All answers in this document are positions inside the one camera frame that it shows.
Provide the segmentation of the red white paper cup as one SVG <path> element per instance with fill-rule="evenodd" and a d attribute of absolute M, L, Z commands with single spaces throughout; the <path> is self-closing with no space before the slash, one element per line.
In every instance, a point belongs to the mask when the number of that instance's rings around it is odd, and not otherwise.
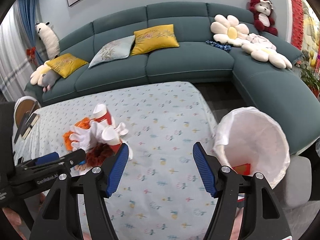
<path fill-rule="evenodd" d="M 129 160 L 133 159 L 133 150 L 129 146 L 129 143 L 122 137 L 127 135 L 129 130 L 125 127 L 124 123 L 120 123 L 118 127 L 107 126 L 103 129 L 101 139 L 104 144 L 107 144 L 114 154 L 117 154 L 122 144 L 126 144 L 129 148 Z"/>
<path fill-rule="evenodd" d="M 99 103 L 93 110 L 93 119 L 90 121 L 91 131 L 102 131 L 105 128 L 116 128 L 114 117 L 108 110 L 107 106 Z"/>

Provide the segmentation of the white lined trash bin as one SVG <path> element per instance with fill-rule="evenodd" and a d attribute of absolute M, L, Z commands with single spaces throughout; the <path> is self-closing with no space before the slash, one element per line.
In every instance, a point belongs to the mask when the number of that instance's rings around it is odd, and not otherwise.
<path fill-rule="evenodd" d="M 255 107 L 234 109 L 221 119 L 212 155 L 222 166 L 250 164 L 249 175 L 262 173 L 272 189 L 290 164 L 289 143 L 280 124 Z"/>

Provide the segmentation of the pink fluffy cloth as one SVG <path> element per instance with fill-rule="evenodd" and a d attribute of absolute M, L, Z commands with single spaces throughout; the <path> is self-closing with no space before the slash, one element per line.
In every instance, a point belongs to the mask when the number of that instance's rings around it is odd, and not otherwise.
<path fill-rule="evenodd" d="M 37 194 L 35 196 L 29 197 L 25 199 L 25 203 L 27 205 L 28 211 L 30 212 L 32 218 L 35 220 L 37 215 L 39 214 L 39 210 L 46 198 L 44 193 Z M 30 237 L 30 230 L 27 227 L 24 220 L 12 209 L 5 207 L 2 209 L 5 216 L 9 220 L 10 224 L 16 230 L 22 239 L 29 239 Z"/>

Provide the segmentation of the white cloth glove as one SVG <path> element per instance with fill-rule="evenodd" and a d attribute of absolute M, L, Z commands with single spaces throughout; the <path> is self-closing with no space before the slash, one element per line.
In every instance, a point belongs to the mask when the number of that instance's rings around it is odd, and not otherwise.
<path fill-rule="evenodd" d="M 84 138 L 79 142 L 73 142 L 73 151 L 82 149 L 85 152 L 89 152 L 97 144 L 104 144 L 101 139 L 102 131 L 91 131 L 91 126 L 85 131 Z"/>

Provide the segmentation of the red paper in bin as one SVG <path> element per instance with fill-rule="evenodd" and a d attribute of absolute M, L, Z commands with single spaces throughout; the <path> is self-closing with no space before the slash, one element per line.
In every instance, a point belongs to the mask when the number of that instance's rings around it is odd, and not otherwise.
<path fill-rule="evenodd" d="M 232 169 L 240 175 L 249 176 L 251 174 L 251 165 L 249 163 L 234 166 Z"/>

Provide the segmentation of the floral light blue tablecloth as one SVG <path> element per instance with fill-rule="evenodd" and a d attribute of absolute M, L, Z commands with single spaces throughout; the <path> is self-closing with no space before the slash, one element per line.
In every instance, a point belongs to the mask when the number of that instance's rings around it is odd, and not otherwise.
<path fill-rule="evenodd" d="M 103 103 L 128 129 L 133 150 L 106 205 L 120 239 L 203 239 L 216 200 L 195 165 L 193 144 L 213 151 L 216 120 L 188 82 L 118 89 L 63 101 L 37 111 L 39 120 L 14 147 L 15 159 L 67 153 L 63 135 Z"/>

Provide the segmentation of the round wooden side table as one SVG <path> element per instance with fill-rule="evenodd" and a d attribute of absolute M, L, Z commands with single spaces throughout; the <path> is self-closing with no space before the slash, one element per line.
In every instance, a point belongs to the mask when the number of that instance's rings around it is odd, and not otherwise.
<path fill-rule="evenodd" d="M 35 106 L 34 110 L 41 108 L 40 103 L 32 96 L 23 96 L 16 101 L 14 107 L 14 122 L 16 127 L 20 125 L 23 115 L 30 112 L 33 106 Z"/>

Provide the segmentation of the grey plush toy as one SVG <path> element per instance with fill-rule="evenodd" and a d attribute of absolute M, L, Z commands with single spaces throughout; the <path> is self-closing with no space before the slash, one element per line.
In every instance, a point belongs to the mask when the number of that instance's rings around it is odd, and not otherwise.
<path fill-rule="evenodd" d="M 61 77 L 57 72 L 52 69 L 42 75 L 43 92 L 49 91 L 56 81 Z"/>

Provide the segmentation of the yellow embroidered cushion left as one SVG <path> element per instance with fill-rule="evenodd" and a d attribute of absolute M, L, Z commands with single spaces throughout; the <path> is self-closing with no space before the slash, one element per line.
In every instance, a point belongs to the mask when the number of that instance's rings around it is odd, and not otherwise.
<path fill-rule="evenodd" d="M 80 67 L 88 64 L 87 61 L 77 58 L 70 53 L 63 54 L 55 59 L 46 61 L 46 65 L 63 78 L 67 78 Z"/>

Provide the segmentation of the yellow embroidered cushion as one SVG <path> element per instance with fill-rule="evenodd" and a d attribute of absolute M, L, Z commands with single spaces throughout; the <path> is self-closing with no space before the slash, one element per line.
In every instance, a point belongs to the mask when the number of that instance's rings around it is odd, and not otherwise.
<path fill-rule="evenodd" d="M 80 67 L 88 64 L 87 61 L 77 58 L 70 53 L 63 54 L 55 59 L 46 61 L 46 65 L 63 78 L 67 78 Z"/>
<path fill-rule="evenodd" d="M 163 48 L 177 48 L 180 44 L 174 33 L 174 25 L 158 25 L 134 32 L 135 45 L 131 55 L 146 54 Z"/>

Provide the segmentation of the grey footstool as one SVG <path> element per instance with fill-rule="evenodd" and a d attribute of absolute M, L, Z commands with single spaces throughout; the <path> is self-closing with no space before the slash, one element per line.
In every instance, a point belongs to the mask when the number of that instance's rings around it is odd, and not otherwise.
<path fill-rule="evenodd" d="M 312 170 L 310 160 L 291 156 L 284 178 L 274 188 L 283 209 L 293 209 L 307 203 L 311 196 Z"/>

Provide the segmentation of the white sheer curtain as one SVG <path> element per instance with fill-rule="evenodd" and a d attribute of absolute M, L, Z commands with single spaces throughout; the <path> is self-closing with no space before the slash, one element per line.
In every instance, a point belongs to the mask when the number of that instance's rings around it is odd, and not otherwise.
<path fill-rule="evenodd" d="M 25 96 L 25 86 L 34 71 L 26 54 L 29 44 L 15 2 L 1 23 L 1 92 L 7 101 Z"/>

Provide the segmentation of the light blue embroidered cushion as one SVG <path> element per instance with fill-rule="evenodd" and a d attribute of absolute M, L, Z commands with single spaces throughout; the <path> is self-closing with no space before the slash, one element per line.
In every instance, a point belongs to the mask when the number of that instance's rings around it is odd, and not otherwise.
<path fill-rule="evenodd" d="M 88 68 L 105 62 L 128 58 L 134 41 L 135 35 L 132 35 L 105 44 L 93 57 Z"/>

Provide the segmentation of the white long plush toy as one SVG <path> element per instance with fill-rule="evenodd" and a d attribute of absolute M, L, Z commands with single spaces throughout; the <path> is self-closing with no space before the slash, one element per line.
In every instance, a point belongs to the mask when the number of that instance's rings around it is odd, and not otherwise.
<path fill-rule="evenodd" d="M 60 55 L 59 39 L 47 23 L 35 24 L 36 33 L 46 48 L 48 59 L 52 60 Z"/>

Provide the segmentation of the teal sectional sofa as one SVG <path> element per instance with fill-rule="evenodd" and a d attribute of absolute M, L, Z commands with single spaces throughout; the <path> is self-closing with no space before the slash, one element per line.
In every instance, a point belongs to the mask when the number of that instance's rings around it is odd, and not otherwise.
<path fill-rule="evenodd" d="M 60 41 L 62 54 L 87 62 L 108 42 L 131 36 L 135 31 L 172 24 L 179 43 L 127 59 L 83 66 L 53 88 L 43 92 L 37 85 L 25 90 L 42 105 L 108 90 L 161 83 L 232 80 L 244 101 L 268 114 L 282 127 L 290 152 L 296 153 L 319 138 L 319 101 L 291 70 L 259 62 L 241 48 L 230 51 L 210 46 L 214 16 L 233 15 L 255 32 L 251 12 L 204 2 L 164 2 L 136 7 L 98 18 Z"/>

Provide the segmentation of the yellow embroidered cushion centre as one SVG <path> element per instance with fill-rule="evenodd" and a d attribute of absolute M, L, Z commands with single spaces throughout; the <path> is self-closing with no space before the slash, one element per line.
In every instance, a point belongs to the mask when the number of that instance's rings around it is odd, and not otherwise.
<path fill-rule="evenodd" d="M 163 48 L 177 48 L 180 44 L 174 33 L 174 25 L 158 25 L 134 32 L 135 45 L 131 55 L 146 54 Z"/>

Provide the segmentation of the green potted plant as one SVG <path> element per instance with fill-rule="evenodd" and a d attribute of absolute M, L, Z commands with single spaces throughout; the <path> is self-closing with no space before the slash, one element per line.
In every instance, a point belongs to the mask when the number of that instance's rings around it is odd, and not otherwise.
<path fill-rule="evenodd" d="M 300 79 L 308 86 L 315 97 L 319 97 L 319 80 L 307 64 L 302 63 L 300 65 Z"/>

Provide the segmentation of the white daisy flower cushion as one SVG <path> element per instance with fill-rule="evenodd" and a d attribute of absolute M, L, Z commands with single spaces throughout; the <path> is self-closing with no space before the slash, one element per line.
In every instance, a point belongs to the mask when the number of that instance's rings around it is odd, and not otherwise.
<path fill-rule="evenodd" d="M 214 17 L 214 22 L 210 26 L 210 31 L 213 33 L 215 42 L 229 44 L 234 47 L 241 47 L 248 44 L 249 28 L 244 23 L 233 16 L 227 17 L 217 14 Z"/>

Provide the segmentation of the blue curtain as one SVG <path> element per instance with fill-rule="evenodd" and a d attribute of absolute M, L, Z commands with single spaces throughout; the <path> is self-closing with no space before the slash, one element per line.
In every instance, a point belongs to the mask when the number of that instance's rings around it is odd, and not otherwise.
<path fill-rule="evenodd" d="M 38 0 L 17 0 L 18 10 L 22 20 L 24 31 L 29 41 L 27 56 L 34 64 L 42 65 L 44 61 L 41 59 L 36 49 L 36 2 Z"/>

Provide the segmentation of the red white plush monkey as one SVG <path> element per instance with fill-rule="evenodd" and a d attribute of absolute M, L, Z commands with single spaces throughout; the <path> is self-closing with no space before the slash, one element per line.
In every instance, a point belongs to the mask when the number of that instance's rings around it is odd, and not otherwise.
<path fill-rule="evenodd" d="M 274 36 L 278 35 L 278 31 L 274 27 L 273 4 L 270 0 L 250 0 L 249 11 L 253 13 L 253 24 L 258 31 L 268 32 Z"/>

